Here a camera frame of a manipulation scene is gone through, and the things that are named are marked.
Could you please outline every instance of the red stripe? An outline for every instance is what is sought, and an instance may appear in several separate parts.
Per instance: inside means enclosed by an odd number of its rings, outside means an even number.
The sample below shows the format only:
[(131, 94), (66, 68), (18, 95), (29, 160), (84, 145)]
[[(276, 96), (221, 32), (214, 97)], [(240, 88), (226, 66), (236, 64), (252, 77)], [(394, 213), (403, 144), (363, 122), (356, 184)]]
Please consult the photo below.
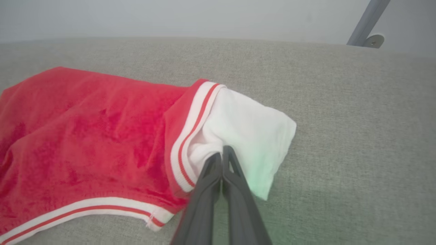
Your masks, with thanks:
[[(70, 212), (68, 212), (68, 213), (61, 214), (61, 215), (59, 215), (59, 216), (57, 216), (57, 217), (51, 218), (51, 219), (49, 219), (49, 220), (47, 220), (47, 221), (44, 221), (44, 222), (42, 222), (42, 223), (39, 223), (39, 224), (37, 224), (37, 225), (35, 225), (35, 226), (33, 226), (33, 227), (31, 227), (31, 228), (25, 230), (25, 231), (22, 231), (22, 232), (20, 232), (20, 233), (14, 235), (14, 236), (11, 236), (10, 238), (8, 238), (8, 239), (6, 239), (4, 242), (2, 242), (1, 245), (5, 245), (5, 244), (7, 244), (8, 242), (17, 239), (17, 238), (20, 237), (20, 236), (23, 236), (23, 235), (25, 235), (25, 234), (27, 234), (27, 233), (29, 233), (29, 232), (35, 230), (35, 229), (38, 229), (38, 228), (40, 228), (40, 227), (42, 227), (42, 226), (44, 226), (44, 225), (50, 224), (51, 222), (54, 222), (54, 221), (59, 220), (59, 219), (62, 219), (62, 218), (67, 217), (67, 216), (69, 216), (69, 215), (76, 214), (76, 213), (80, 213), (80, 212), (84, 212), (84, 211), (89, 211), (89, 210), (96, 210), (96, 209), (113, 209), (113, 210), (122, 210), (122, 211), (127, 211), (127, 212), (137, 213), (137, 214), (143, 214), (143, 215), (146, 215), (146, 216), (150, 217), (150, 213), (149, 213), (149, 212), (146, 212), (146, 211), (143, 211), (143, 210), (140, 210), (140, 209), (136, 209), (136, 208), (127, 208), (127, 207), (121, 207), (121, 206), (115, 206), (115, 205), (99, 205), (99, 206), (92, 206), (92, 207), (79, 208), (79, 209), (76, 209), (76, 210), (70, 211)], [(157, 226), (159, 226), (159, 227), (162, 227), (162, 226), (165, 225), (164, 223), (162, 223), (162, 222), (160, 222), (159, 220), (157, 220), (155, 217), (152, 218), (152, 221), (153, 221), (153, 223), (154, 223), (155, 225), (157, 225)]]
[(206, 110), (206, 106), (208, 104), (209, 98), (212, 95), (213, 90), (218, 86), (218, 83), (215, 83), (210, 89), (208, 94), (206, 95), (206, 97), (203, 100), (203, 104), (201, 105), (201, 109), (200, 109), (200, 113), (198, 114), (197, 117), (197, 121), (194, 124), (194, 127), (192, 128), (191, 132), (188, 134), (188, 136), (186, 136), (186, 138), (182, 141), (182, 144), (180, 145), (179, 148), (179, 166), (180, 166), (180, 170), (182, 171), (183, 176), (185, 177), (186, 181), (189, 183), (189, 185), (191, 185), (192, 187), (195, 186), (194, 182), (192, 182), (192, 180), (189, 178), (188, 174), (186, 173), (185, 168), (183, 167), (182, 164), (182, 149), (183, 149), (183, 145), (185, 144), (186, 140), (189, 138), (189, 136), (191, 136), (191, 134), (194, 133), (195, 129), (197, 128), (198, 124), (201, 121), (201, 118), (203, 117), (204, 111)]

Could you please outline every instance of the couch cushion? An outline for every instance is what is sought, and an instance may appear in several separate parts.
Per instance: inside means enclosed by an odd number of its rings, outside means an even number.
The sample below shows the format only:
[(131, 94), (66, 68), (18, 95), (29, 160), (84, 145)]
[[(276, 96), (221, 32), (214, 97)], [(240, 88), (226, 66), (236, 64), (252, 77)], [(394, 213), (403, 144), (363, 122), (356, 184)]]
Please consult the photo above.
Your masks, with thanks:
[[(70, 39), (0, 44), (1, 88), (55, 66), (155, 83), (226, 84), (297, 123), (267, 202), (274, 244), (433, 243), (436, 61), (377, 49), (191, 38)], [(214, 242), (228, 243), (227, 204)], [(22, 244), (167, 244), (119, 216), (77, 218)]]

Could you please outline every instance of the white wall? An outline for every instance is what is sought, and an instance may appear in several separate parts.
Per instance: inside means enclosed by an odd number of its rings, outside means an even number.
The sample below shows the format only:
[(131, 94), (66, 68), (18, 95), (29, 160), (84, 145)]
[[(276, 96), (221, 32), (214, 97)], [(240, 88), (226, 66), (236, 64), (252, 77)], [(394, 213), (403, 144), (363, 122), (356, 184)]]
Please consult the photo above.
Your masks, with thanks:
[(381, 50), (436, 58), (436, 0), (391, 0), (372, 29)]
[(194, 36), (346, 44), (369, 0), (0, 0), (0, 42)]

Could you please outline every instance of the gray fabric surface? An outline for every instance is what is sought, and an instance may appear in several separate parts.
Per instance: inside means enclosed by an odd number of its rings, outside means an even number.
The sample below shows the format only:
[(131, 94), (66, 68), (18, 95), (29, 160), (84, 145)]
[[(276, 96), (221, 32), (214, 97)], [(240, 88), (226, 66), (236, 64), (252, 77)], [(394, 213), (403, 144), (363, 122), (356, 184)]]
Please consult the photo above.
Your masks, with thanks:
[[(75, 39), (0, 44), (1, 87), (55, 66), (155, 83), (226, 84), (297, 122), (267, 202), (274, 244), (436, 241), (436, 61), (342, 45), (214, 39)], [(214, 244), (227, 244), (216, 204)], [(88, 216), (21, 244), (168, 244), (140, 220)]]

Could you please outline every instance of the striped trim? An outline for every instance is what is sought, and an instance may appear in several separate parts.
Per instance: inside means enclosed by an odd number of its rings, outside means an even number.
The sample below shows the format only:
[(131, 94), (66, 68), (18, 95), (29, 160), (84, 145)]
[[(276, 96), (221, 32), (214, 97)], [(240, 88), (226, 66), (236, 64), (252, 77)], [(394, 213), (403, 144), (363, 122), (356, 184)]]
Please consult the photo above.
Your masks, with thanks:
[(184, 192), (193, 190), (198, 176), (189, 163), (187, 150), (192, 138), (201, 130), (214, 103), (215, 97), (224, 85), (204, 82), (195, 93), (182, 132), (171, 148), (171, 167), (177, 184)]
[(0, 236), (0, 244), (15, 244), (39, 231), (49, 229), (74, 218), (91, 214), (113, 214), (140, 218), (153, 231), (158, 231), (173, 216), (154, 204), (120, 197), (85, 199), (36, 217)]

